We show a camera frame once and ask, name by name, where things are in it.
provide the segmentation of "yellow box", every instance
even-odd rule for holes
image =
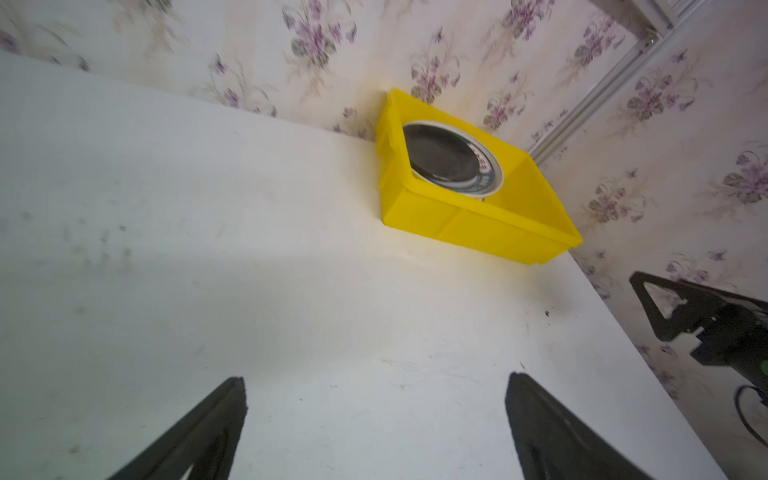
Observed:
[[[480,201],[438,187],[411,170],[402,126],[437,121],[459,128],[496,156],[497,193]],[[523,263],[544,263],[581,244],[581,235],[530,155],[393,89],[376,126],[385,225]]]

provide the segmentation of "wall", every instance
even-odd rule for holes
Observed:
[[[0,0],[6,51],[372,138],[392,87],[533,147],[636,42],[620,0]]]
[[[765,478],[741,425],[744,379],[702,367],[691,336],[660,343],[635,270],[768,299],[768,3],[713,0],[544,165],[584,244],[584,273],[723,470]],[[768,435],[768,410],[745,395]]]

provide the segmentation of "white table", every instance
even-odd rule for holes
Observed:
[[[522,478],[511,371],[724,478],[570,256],[385,227],[373,144],[7,54],[0,106],[0,478],[106,478],[233,375],[233,479]]]

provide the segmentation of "black cable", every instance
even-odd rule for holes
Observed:
[[[759,433],[755,432],[755,429],[753,429],[749,423],[747,423],[746,419],[744,418],[744,414],[741,412],[741,394],[744,393],[744,390],[746,389],[752,389],[755,392],[757,392],[758,395],[760,395],[760,398],[763,398],[762,393],[757,388],[751,386],[751,385],[742,385],[739,388],[736,389],[736,393],[733,395],[733,403],[736,405],[736,413],[739,414],[739,419],[744,424],[744,427],[746,430],[752,434],[755,439],[757,439],[758,442],[762,443],[763,446],[768,448],[768,442],[765,441],[763,437],[760,436]]]

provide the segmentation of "floral wallpaper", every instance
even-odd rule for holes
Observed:
[[[0,0],[6,52],[366,140],[399,88],[522,148],[642,28],[622,0]]]
[[[584,237],[572,251],[584,275],[733,480],[768,472],[733,407],[746,380],[691,359],[693,336],[656,339],[628,280],[641,270],[768,299],[765,18],[766,2],[711,0],[541,166]],[[649,293],[665,316],[680,302]],[[768,409],[753,392],[742,404],[768,438]]]

